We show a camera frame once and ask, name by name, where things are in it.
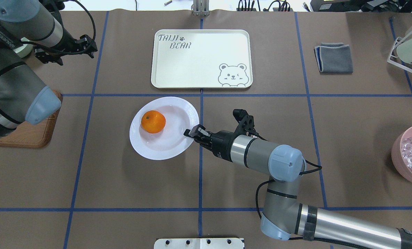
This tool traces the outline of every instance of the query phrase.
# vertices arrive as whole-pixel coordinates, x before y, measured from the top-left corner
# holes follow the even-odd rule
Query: white plate
[[[163,131],[151,134],[141,127],[141,118],[150,110],[156,110],[166,118]],[[185,137],[183,133],[198,123],[197,110],[188,101],[172,96],[158,98],[137,112],[131,123],[129,137],[138,154],[152,160],[165,160],[189,147],[194,140]]]
[[[159,30],[154,37],[151,82],[157,88],[247,88],[252,84],[249,34]]]

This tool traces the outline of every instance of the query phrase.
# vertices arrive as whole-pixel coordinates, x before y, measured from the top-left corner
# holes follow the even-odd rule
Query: orange
[[[146,112],[141,118],[142,128],[149,133],[158,133],[166,125],[166,118],[160,112],[151,110]]]

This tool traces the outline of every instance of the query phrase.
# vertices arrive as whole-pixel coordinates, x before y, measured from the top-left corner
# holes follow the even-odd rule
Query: blue tape line
[[[69,240],[69,231],[71,230],[72,215],[73,215],[73,212],[70,211],[69,216],[68,216],[68,224],[66,226],[65,242],[63,244],[63,249],[67,248],[67,242]]]
[[[0,212],[69,212],[70,208],[0,207]]]
[[[315,131],[315,123],[313,121],[312,103],[310,102],[309,85],[307,84],[306,66],[304,65],[303,47],[301,45],[300,28],[299,28],[299,24],[298,24],[298,15],[297,15],[296,12],[294,14],[295,14],[295,24],[296,24],[296,28],[297,28],[298,45],[299,45],[299,48],[300,48],[301,66],[302,66],[302,69],[303,69],[303,76],[304,76],[304,85],[306,87],[307,106],[309,107],[310,123],[312,125],[313,143],[315,145],[315,154],[317,154],[318,165],[321,165],[320,152],[318,150],[317,133]],[[322,198],[323,198],[323,204],[324,204],[324,207],[327,207],[326,190],[324,188],[324,179],[323,179],[323,171],[322,170],[320,170],[320,185],[321,185],[321,193],[322,193]]]
[[[74,212],[198,212],[196,207],[180,208],[74,208]]]
[[[179,97],[198,97],[201,94],[198,93],[63,93],[63,96],[69,97],[84,97],[84,96],[95,96],[95,97],[141,97],[141,96],[179,96]],[[339,94],[339,93],[282,93],[282,94],[268,94],[268,93],[204,93],[204,97],[412,97],[412,94]]]
[[[256,212],[256,207],[205,207],[203,212]]]
[[[389,211],[412,210],[412,206],[355,206],[355,207],[321,207],[327,211]],[[0,212],[256,212],[255,207],[175,207],[175,208],[33,208],[0,207]]]
[[[391,25],[391,31],[392,31],[392,36],[394,38],[394,41],[396,40],[396,35],[395,35],[395,30],[394,30],[394,24],[393,24],[393,18],[389,18],[389,23]],[[404,70],[405,78],[407,80],[407,83],[409,84],[410,92],[412,93],[412,82],[410,81],[409,74],[407,73],[406,70]]]
[[[64,97],[90,97],[90,93],[62,93]]]
[[[77,196],[78,180],[80,179],[80,171],[81,171],[81,168],[82,168],[83,154],[85,152],[86,138],[87,138],[87,135],[88,135],[89,121],[91,119],[91,110],[92,110],[92,104],[94,102],[95,87],[97,86],[97,77],[99,75],[100,61],[102,59],[103,44],[104,44],[104,41],[105,41],[106,27],[108,25],[108,17],[109,17],[109,11],[106,11],[105,25],[103,27],[102,41],[100,43],[99,57],[97,59],[97,67],[95,68],[94,83],[92,85],[92,91],[91,91],[91,100],[89,101],[88,115],[86,117],[85,131],[84,131],[84,134],[83,134],[83,142],[82,142],[82,148],[81,148],[81,151],[80,151],[80,158],[78,160],[77,174],[75,176],[74,190],[73,190],[73,193],[72,193],[72,200],[71,200],[71,211],[69,212],[69,219],[68,219],[68,224],[67,224],[67,228],[66,228],[66,235],[65,235],[65,241],[64,241],[63,249],[67,248],[67,242],[68,242],[68,239],[69,239],[69,232],[71,230],[72,212],[73,212],[73,209],[74,209],[74,206],[75,206],[75,197]]]
[[[203,19],[200,19],[200,29],[203,29]],[[203,88],[200,89],[200,123],[203,124]],[[203,234],[203,147],[198,149],[198,236]]]

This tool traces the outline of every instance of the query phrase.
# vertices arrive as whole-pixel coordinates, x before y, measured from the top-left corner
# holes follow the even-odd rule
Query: white ceramic plate
[[[141,118],[150,110],[156,110],[166,118],[163,131],[151,134],[141,127]],[[191,145],[194,140],[183,133],[198,123],[197,110],[188,101],[172,96],[158,98],[137,112],[131,123],[129,137],[138,154],[152,160],[165,160],[177,156]]]

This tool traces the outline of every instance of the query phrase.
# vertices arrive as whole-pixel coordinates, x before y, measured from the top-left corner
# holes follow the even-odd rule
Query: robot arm
[[[259,139],[253,117],[235,109],[235,132],[207,132],[200,124],[186,130],[204,148],[222,159],[271,176],[261,218],[261,230],[271,238],[289,240],[292,233],[307,241],[325,241],[353,248],[412,249],[412,232],[297,202],[306,163],[301,151]]]
[[[39,44],[35,54],[43,63],[62,65],[62,55],[82,53],[94,58],[97,51],[87,35],[72,38],[39,0],[0,0],[0,138],[25,120],[41,122],[61,106],[51,89],[13,51],[22,45],[23,37]]]

